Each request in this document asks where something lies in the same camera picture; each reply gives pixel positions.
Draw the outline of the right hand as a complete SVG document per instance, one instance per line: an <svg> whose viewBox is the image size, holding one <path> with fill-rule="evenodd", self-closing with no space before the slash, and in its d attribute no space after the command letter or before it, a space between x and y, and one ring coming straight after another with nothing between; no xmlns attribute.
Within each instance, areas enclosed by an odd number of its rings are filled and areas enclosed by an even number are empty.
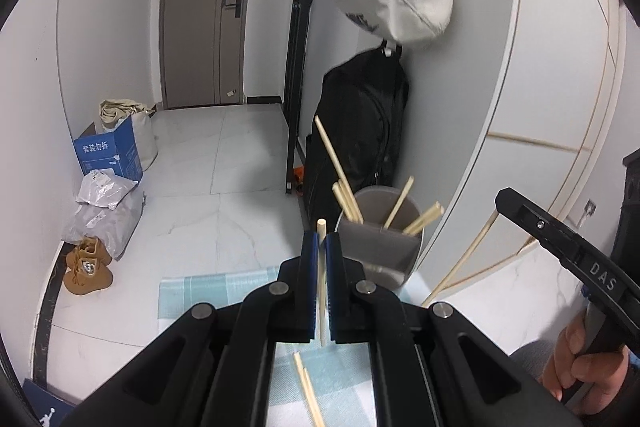
<svg viewBox="0 0 640 427"><path fill-rule="evenodd" d="M629 350L582 355L586 343L585 312L580 312L562 329L539 382L557 400L576 381L591 384L577 410L592 415L603 411L620 392L629 367Z"/></svg>

